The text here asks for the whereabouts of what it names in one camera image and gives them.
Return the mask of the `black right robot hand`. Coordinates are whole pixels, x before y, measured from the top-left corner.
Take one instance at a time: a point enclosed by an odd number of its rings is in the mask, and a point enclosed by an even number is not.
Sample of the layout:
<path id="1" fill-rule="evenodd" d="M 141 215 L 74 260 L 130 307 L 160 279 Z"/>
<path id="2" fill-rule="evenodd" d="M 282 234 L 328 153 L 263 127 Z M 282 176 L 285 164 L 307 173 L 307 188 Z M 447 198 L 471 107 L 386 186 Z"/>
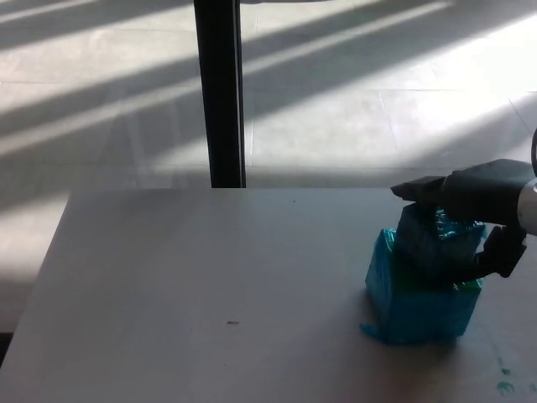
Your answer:
<path id="1" fill-rule="evenodd" d="M 450 282 L 491 274 L 508 278 L 526 250 L 525 238 L 536 234 L 536 173 L 527 162 L 493 160 L 446 176 L 406 181 L 391 192 L 422 207 L 439 207 L 454 221 L 494 225 L 483 251 L 451 270 Z"/>

